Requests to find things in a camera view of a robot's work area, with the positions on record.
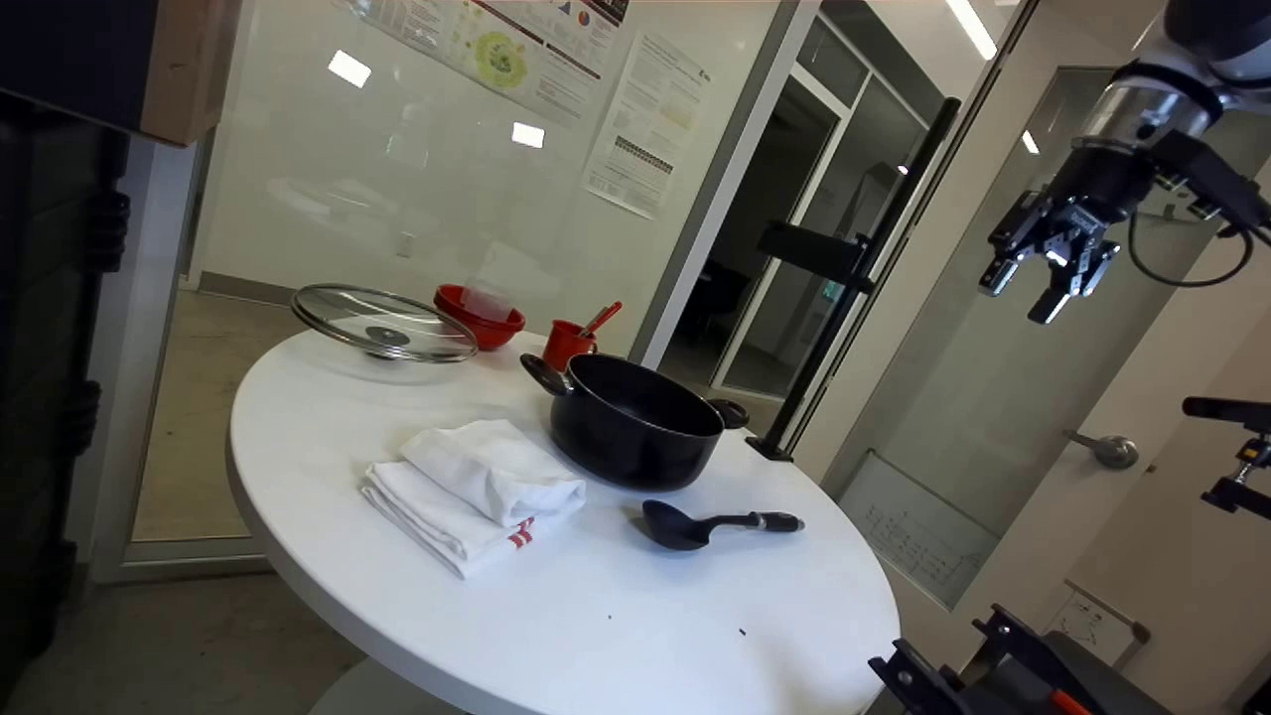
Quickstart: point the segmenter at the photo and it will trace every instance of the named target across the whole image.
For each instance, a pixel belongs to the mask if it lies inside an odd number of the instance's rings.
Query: poster
[[[348,0],[378,33],[558,124],[594,114],[615,0]]]
[[[589,166],[589,190],[657,215],[676,172],[692,151],[710,72],[680,46],[640,34]]]

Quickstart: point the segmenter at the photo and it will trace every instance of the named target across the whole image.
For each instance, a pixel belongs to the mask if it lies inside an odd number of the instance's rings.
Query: cabinet
[[[0,91],[189,143],[227,91],[236,0],[36,0],[0,25]]]
[[[125,230],[124,155],[116,131],[0,99],[0,711],[76,565],[62,507],[96,425],[87,348]]]

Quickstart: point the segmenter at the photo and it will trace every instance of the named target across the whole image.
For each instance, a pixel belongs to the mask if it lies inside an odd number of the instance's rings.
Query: floor
[[[361,655],[272,574],[100,588],[7,715],[301,715]]]
[[[227,480],[228,400],[248,361],[296,329],[285,300],[177,290],[133,539],[247,535]]]
[[[685,345],[685,341],[669,341],[668,357],[661,357],[661,373],[676,376],[680,384],[693,388],[698,396],[725,396],[740,400],[750,411],[750,434],[766,434],[766,425],[779,415],[781,400],[779,396],[761,396],[761,394],[740,394],[740,388],[710,388],[713,365],[717,365],[722,345]]]

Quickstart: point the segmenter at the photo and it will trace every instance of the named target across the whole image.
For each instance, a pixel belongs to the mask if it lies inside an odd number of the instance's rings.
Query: glass door
[[[908,155],[924,140],[924,120],[826,25],[812,25],[810,43],[800,46],[800,66],[794,66],[790,83],[831,108],[837,128],[786,221],[831,237],[873,233],[883,208],[908,172]],[[837,283],[766,259],[761,283],[754,287],[710,376],[713,394],[750,403],[754,434],[761,434],[781,403],[800,357],[831,317],[835,298]]]

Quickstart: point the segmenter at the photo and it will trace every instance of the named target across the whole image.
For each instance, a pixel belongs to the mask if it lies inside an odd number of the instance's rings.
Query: black ladle
[[[669,507],[668,499],[644,499],[644,527],[655,544],[692,550],[710,544],[710,527],[717,523],[743,523],[759,532],[798,532],[800,519],[790,513],[725,513],[710,519],[692,519],[685,513]]]

